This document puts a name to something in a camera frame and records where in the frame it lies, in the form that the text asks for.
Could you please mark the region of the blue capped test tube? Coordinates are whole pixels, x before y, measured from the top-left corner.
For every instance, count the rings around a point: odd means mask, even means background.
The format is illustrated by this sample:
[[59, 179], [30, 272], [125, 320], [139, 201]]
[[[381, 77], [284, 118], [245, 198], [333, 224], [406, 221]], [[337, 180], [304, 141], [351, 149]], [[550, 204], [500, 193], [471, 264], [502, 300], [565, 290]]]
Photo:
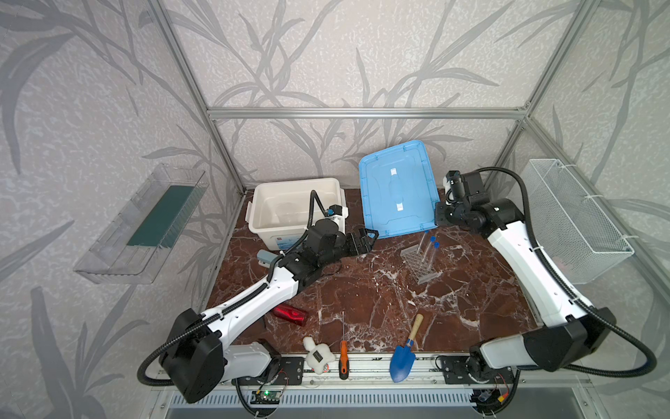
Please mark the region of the blue capped test tube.
[[425, 253], [427, 249], [430, 247], [430, 231], [425, 230], [423, 232], [422, 237], [420, 238], [420, 243], [417, 246], [416, 254], [420, 260], [424, 260], [425, 258]]
[[437, 237], [431, 237], [430, 240], [430, 246], [427, 249], [426, 253], [426, 258], [425, 261], [429, 266], [431, 266], [434, 263], [434, 259], [436, 258], [436, 253], [438, 252], [440, 248], [440, 243], [437, 240]]

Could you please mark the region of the white plastic bin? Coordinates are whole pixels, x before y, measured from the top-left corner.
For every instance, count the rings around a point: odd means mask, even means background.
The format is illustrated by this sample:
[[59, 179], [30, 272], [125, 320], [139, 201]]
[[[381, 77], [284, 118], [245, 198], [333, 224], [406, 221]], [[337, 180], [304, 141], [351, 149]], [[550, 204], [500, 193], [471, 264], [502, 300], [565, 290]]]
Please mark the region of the white plastic bin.
[[324, 207], [347, 206], [345, 191], [335, 178], [263, 183], [254, 190], [245, 221], [270, 251], [286, 251], [300, 238], [308, 221], [310, 193], [315, 190]]

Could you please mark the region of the blue plastic bin lid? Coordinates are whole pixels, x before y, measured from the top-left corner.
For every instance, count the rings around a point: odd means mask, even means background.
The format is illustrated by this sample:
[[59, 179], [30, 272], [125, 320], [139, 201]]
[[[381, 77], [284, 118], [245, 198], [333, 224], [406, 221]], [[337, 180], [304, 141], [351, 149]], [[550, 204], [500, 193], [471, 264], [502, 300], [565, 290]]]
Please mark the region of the blue plastic bin lid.
[[436, 228], [434, 207], [440, 198], [422, 141], [408, 141], [363, 157], [359, 183], [365, 226], [376, 230], [380, 238]]

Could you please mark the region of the clear acrylic test tube rack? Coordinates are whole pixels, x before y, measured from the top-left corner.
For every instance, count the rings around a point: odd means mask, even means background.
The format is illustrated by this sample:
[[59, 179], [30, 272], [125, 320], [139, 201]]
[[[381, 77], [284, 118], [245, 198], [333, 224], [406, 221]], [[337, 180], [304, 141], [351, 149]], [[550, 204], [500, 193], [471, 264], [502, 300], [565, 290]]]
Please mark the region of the clear acrylic test tube rack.
[[425, 261], [427, 252], [425, 253], [424, 260], [418, 258], [416, 254], [417, 246], [418, 244], [401, 251], [401, 258], [415, 277], [416, 282], [421, 285], [437, 279], [440, 273], [434, 268], [434, 264], [429, 266]]

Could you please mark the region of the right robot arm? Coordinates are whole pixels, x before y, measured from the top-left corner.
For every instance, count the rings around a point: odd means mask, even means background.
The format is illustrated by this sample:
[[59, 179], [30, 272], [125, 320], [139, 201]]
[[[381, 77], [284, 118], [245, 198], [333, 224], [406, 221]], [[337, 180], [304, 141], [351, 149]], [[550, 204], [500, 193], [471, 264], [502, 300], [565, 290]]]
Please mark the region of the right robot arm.
[[436, 223], [479, 234], [513, 270], [538, 329], [485, 340], [470, 349], [469, 371], [485, 375], [507, 367], [556, 371], [594, 353], [616, 321], [612, 312], [590, 315], [579, 307], [581, 294], [550, 260], [535, 239], [525, 209], [507, 198], [492, 200], [480, 173], [452, 170], [443, 179], [445, 202], [436, 204]]

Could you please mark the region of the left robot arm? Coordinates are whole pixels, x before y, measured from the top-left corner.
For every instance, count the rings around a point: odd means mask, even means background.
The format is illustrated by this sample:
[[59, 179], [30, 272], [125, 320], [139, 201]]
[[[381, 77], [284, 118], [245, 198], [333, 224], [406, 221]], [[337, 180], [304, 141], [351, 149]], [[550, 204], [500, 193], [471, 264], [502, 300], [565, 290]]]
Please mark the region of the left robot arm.
[[269, 345], [237, 345], [237, 337], [320, 279], [329, 265], [369, 253], [379, 235], [367, 228], [345, 234], [330, 219], [317, 221], [256, 284], [201, 314], [188, 309], [177, 316], [155, 356], [169, 378], [157, 383], [196, 403], [220, 382], [265, 375], [277, 357]]

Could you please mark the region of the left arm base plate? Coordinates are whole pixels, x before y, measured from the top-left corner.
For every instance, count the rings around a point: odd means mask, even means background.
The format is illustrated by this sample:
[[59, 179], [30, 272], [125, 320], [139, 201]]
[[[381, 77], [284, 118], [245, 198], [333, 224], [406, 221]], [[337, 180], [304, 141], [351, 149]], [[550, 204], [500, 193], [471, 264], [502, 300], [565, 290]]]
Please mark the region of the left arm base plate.
[[237, 380], [242, 386], [288, 385], [299, 386], [305, 373], [305, 358], [286, 356], [280, 361], [272, 361], [268, 369], [257, 377], [242, 377]]

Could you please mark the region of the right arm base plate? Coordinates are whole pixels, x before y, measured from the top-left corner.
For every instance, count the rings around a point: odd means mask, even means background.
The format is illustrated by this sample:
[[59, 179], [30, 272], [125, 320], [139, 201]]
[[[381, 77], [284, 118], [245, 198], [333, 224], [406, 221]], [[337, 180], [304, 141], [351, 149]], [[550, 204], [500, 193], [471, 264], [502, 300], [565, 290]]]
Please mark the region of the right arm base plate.
[[511, 367], [493, 369], [473, 356], [438, 355], [434, 360], [446, 384], [513, 384]]

